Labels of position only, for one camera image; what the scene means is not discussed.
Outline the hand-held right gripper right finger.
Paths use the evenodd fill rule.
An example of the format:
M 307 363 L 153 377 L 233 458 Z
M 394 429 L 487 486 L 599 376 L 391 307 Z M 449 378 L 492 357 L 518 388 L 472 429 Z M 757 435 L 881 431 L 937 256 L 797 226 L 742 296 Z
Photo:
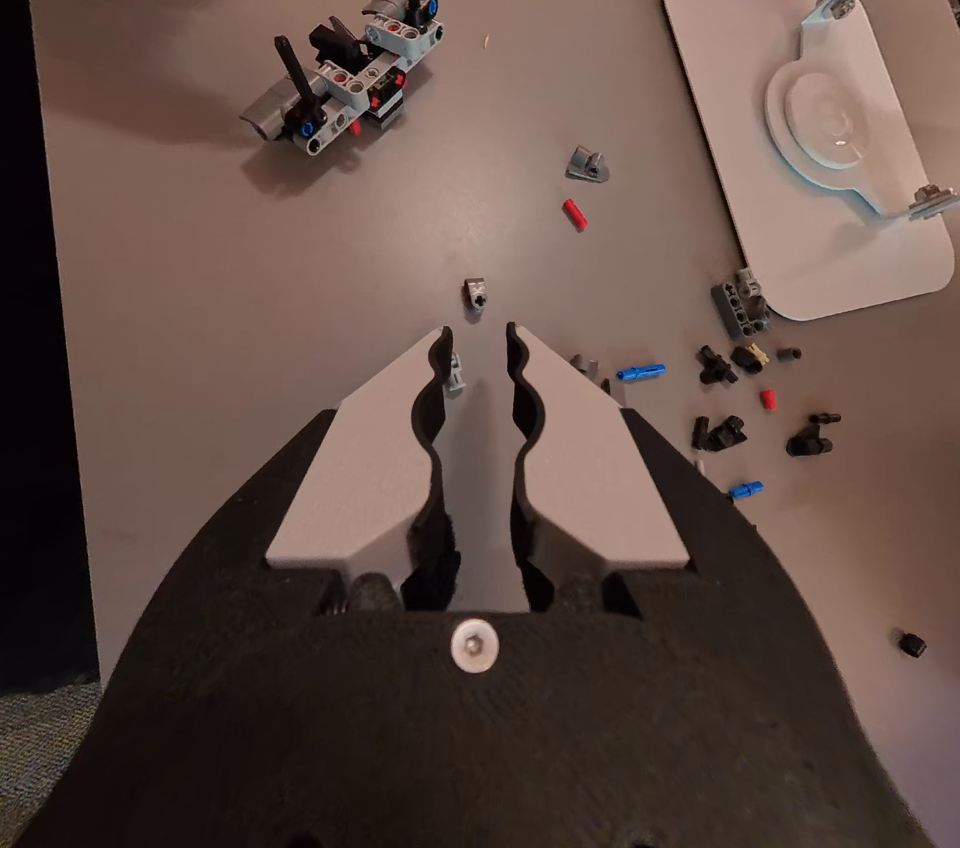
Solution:
M 642 457 L 630 414 L 516 322 L 506 328 L 513 468 L 510 543 L 534 613 L 563 602 L 637 613 L 634 572 L 680 572 L 690 553 Z

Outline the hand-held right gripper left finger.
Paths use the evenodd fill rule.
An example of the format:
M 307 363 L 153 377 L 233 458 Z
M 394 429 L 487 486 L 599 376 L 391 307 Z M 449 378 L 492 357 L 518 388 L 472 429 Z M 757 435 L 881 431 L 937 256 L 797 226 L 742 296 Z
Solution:
M 444 611 L 461 565 L 435 441 L 453 332 L 432 330 L 324 416 L 316 454 L 266 552 L 273 569 L 367 575 L 403 606 Z

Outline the grey curved lego piece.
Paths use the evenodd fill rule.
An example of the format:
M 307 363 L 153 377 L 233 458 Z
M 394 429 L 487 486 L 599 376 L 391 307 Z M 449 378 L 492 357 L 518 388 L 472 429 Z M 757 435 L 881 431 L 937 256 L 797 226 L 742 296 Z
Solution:
M 571 180 L 602 184 L 610 179 L 610 169 L 600 151 L 577 146 L 570 156 L 564 176 Z

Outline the grey and black lego model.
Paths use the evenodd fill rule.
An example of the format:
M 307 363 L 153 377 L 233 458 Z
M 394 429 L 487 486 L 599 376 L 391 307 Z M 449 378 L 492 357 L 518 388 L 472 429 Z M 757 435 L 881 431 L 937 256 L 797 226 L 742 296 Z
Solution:
M 438 11 L 439 0 L 370 0 L 360 35 L 330 16 L 308 36 L 312 66 L 300 62 L 287 36 L 275 36 L 284 74 L 239 119 L 262 141 L 310 157 L 359 134 L 363 122 L 387 128 L 402 113 L 411 72 L 445 36 Z

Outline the dark cloth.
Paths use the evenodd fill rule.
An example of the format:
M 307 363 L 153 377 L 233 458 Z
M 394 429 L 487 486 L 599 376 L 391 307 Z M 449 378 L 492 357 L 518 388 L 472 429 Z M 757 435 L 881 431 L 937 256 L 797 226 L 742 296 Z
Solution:
M 1 0 L 1 691 L 99 677 L 29 0 Z

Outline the grey lego beam frame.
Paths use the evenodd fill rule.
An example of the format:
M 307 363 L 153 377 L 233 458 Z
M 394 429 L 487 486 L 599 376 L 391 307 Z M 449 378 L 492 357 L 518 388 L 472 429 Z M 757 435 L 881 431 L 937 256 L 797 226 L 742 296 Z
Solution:
M 771 310 L 749 266 L 739 269 L 732 281 L 713 285 L 710 295 L 731 340 L 749 342 L 771 330 Z

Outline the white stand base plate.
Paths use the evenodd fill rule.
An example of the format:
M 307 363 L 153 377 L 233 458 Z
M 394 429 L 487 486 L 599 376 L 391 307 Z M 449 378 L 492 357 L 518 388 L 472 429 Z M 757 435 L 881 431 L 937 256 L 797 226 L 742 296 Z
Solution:
M 941 217 L 910 220 L 929 182 L 866 10 L 802 31 L 817 0 L 663 0 L 747 266 L 795 321 L 942 290 L 954 245 Z M 826 75 L 868 131 L 850 167 L 791 131 L 798 78 Z

